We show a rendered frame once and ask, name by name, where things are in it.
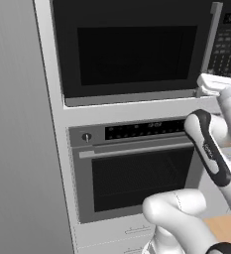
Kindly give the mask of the steel built-in oven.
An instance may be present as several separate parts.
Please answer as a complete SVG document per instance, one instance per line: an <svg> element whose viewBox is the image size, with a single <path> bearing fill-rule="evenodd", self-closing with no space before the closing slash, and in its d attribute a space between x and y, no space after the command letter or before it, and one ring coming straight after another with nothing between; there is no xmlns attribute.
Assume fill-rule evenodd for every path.
<svg viewBox="0 0 231 254"><path fill-rule="evenodd" d="M90 150L92 147L107 148L113 151L118 147L138 149L191 143L184 132L184 121L183 117L178 117L70 127L68 137L71 154L74 149ZM88 142L82 139L84 133L91 134Z"/></svg>

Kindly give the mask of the white drawer front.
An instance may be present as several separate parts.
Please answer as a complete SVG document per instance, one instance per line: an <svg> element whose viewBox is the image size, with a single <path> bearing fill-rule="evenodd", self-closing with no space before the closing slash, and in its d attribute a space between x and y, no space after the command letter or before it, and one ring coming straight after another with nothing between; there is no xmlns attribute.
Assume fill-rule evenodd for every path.
<svg viewBox="0 0 231 254"><path fill-rule="evenodd" d="M135 238L126 241L117 241L113 243L99 244L90 247L79 248L76 254L123 254L128 248L145 247L149 242L145 238Z"/></svg>
<svg viewBox="0 0 231 254"><path fill-rule="evenodd" d="M125 230L130 227L138 228L142 225L151 226L152 229L140 233L125 234ZM74 226L78 248L153 234L154 230L155 226L149 223L142 213Z"/></svg>

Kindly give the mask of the black microwave oven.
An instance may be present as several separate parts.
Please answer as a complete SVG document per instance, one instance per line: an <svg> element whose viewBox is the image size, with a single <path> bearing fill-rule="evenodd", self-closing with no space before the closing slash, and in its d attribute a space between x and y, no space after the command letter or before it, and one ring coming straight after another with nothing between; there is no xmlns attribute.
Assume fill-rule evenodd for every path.
<svg viewBox="0 0 231 254"><path fill-rule="evenodd" d="M53 0L66 106L190 98L231 77L231 0Z"/></svg>

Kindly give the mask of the grey fridge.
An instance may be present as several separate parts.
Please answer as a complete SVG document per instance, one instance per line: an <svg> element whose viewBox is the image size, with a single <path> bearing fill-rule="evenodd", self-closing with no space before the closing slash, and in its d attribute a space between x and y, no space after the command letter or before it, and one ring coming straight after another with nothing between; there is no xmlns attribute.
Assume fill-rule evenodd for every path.
<svg viewBox="0 0 231 254"><path fill-rule="evenodd" d="M73 254L33 0L0 0L0 254Z"/></svg>

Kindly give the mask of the black microwave door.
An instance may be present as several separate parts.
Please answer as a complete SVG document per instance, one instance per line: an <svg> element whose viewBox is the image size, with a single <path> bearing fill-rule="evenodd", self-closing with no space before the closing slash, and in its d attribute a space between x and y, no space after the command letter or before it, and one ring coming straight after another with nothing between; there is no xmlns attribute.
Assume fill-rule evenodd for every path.
<svg viewBox="0 0 231 254"><path fill-rule="evenodd" d="M211 0L53 0L66 98L192 90Z"/></svg>

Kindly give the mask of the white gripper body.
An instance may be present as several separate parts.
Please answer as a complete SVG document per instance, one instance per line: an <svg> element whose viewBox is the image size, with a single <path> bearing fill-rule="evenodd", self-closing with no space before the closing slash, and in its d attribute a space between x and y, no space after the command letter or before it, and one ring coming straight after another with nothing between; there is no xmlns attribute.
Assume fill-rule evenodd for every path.
<svg viewBox="0 0 231 254"><path fill-rule="evenodd" d="M196 96L231 96L231 77L202 73L197 79Z"/></svg>

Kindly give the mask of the white tall appliance cabinet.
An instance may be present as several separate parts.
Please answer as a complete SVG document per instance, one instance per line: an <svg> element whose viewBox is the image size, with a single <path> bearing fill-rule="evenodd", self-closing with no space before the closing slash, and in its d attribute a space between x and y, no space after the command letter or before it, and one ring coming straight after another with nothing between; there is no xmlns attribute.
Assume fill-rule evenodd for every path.
<svg viewBox="0 0 231 254"><path fill-rule="evenodd" d="M58 158L61 165L73 251L74 254L76 254L79 248L76 245L74 226L84 223L81 223L78 219L76 185L68 129L70 127L149 121L154 119L178 117L183 117L185 119L190 111L198 108L217 113L218 106L214 98L206 95L197 97L196 94L190 98L152 99L86 106L66 106L59 76L52 1L53 0L34 0L34 3L52 106L52 115L58 145ZM204 170L197 189L201 190L208 200L209 215L217 215L225 212L227 208L226 203L217 189L211 185ZM135 238L149 239L150 235L151 234L118 241L126 241Z"/></svg>

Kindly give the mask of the oven door with dark window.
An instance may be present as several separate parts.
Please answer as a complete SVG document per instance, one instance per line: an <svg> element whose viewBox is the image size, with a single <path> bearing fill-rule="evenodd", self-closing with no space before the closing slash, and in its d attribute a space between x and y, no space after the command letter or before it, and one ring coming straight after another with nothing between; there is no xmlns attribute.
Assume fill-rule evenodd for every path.
<svg viewBox="0 0 231 254"><path fill-rule="evenodd" d="M146 197L196 189L202 175L194 147L79 159L79 152L85 151L112 152L101 147L72 151L81 223L140 213Z"/></svg>

